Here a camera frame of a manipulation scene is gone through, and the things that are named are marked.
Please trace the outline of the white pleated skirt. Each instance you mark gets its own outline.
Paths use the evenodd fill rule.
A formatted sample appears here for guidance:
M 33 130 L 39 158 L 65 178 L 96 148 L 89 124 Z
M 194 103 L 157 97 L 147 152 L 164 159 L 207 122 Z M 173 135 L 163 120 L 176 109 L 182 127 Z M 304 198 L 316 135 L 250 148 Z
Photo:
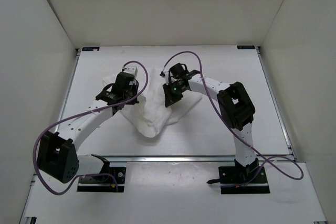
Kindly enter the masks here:
M 162 129 L 177 123 L 202 99 L 200 93 L 185 91 L 182 100 L 170 107 L 165 107 L 165 96 L 162 85 L 163 78 L 159 76 L 158 68 L 149 69 L 149 83 L 145 91 L 138 97 L 139 103 L 126 105 L 121 114 L 143 136 L 154 138 Z

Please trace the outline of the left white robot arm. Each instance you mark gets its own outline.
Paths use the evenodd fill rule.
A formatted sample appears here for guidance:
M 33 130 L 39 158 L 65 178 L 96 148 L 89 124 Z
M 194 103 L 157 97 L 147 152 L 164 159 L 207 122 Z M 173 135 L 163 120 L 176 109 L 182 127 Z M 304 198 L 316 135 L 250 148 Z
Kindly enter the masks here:
M 135 66 L 117 74 L 114 83 L 106 85 L 88 107 L 88 114 L 70 120 L 56 133 L 46 132 L 41 138 L 37 166 L 63 184 L 77 175 L 92 174 L 98 181 L 109 177 L 107 160 L 95 154 L 77 155 L 82 143 L 104 121 L 110 119 L 125 105 L 134 105 L 139 83 Z

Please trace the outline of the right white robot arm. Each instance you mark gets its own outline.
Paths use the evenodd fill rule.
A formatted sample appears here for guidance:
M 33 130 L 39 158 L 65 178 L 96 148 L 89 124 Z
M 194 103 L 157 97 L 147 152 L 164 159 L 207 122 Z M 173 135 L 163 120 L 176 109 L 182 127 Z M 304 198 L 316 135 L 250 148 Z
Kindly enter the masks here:
M 258 168 L 257 156 L 251 134 L 255 107 L 240 82 L 228 84 L 208 77 L 202 77 L 198 70 L 188 71 L 185 64 L 177 63 L 160 76 L 165 79 L 163 85 L 165 106 L 169 107 L 183 98 L 183 92 L 192 91 L 216 101 L 220 109 L 220 118 L 233 131 L 235 143 L 235 175 L 241 182 L 248 182 Z

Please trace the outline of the left blue corner label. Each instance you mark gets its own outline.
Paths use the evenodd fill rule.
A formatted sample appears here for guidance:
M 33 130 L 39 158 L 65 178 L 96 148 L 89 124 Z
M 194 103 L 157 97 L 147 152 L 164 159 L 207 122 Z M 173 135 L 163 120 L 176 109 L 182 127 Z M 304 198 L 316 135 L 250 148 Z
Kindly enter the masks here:
M 99 51 L 100 47 L 82 47 L 81 51 Z

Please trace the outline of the blue corner label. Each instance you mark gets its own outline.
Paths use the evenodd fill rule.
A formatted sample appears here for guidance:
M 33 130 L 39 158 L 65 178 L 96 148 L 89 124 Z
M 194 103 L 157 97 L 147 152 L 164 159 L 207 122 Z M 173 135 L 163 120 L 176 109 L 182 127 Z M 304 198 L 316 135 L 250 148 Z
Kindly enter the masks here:
M 255 50 L 253 45 L 237 45 L 238 50 Z
M 100 47 L 82 47 L 81 51 L 99 51 Z

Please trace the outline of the right blue corner label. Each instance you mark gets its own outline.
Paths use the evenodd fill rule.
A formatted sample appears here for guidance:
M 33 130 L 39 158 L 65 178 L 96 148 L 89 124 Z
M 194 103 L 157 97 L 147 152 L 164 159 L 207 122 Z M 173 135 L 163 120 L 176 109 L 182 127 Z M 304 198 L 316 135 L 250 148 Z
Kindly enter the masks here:
M 238 50 L 255 50 L 253 45 L 237 45 Z

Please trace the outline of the aluminium front rail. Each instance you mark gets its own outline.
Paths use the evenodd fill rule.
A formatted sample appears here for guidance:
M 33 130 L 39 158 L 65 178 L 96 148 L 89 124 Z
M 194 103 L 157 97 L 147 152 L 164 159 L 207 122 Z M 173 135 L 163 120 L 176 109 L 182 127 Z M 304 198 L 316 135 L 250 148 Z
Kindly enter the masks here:
M 199 156 L 105 156 L 110 162 L 126 163 L 126 162 L 233 162 L 234 156 L 223 155 L 199 155 Z

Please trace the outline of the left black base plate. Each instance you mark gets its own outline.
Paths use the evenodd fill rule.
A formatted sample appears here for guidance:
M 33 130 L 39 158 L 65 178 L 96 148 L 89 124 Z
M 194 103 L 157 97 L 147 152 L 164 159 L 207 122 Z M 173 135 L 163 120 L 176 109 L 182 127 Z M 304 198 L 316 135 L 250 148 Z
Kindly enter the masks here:
M 100 175 L 80 178 L 78 192 L 86 193 L 123 193 L 125 188 L 126 163 L 104 165 Z

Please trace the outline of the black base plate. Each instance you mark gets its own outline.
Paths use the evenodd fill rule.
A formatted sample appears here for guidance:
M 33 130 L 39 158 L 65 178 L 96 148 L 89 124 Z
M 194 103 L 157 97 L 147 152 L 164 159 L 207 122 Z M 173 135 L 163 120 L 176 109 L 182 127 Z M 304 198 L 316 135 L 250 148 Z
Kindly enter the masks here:
M 219 178 L 210 179 L 207 184 L 220 184 L 220 193 L 225 194 L 269 194 L 270 189 L 265 168 L 258 158 L 246 166 L 234 160 L 234 166 L 220 166 Z
M 100 175 L 80 178 L 78 192 L 86 193 L 123 193 L 125 188 L 126 163 L 104 165 Z

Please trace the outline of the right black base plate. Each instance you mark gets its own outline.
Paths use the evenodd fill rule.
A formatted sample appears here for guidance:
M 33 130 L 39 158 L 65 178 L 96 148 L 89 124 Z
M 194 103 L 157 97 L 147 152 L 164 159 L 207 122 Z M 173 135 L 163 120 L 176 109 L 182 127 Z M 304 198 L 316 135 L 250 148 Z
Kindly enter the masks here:
M 265 168 L 258 158 L 246 166 L 234 160 L 234 166 L 220 166 L 219 178 L 210 179 L 207 184 L 220 184 L 220 193 L 225 194 L 269 194 L 270 189 Z

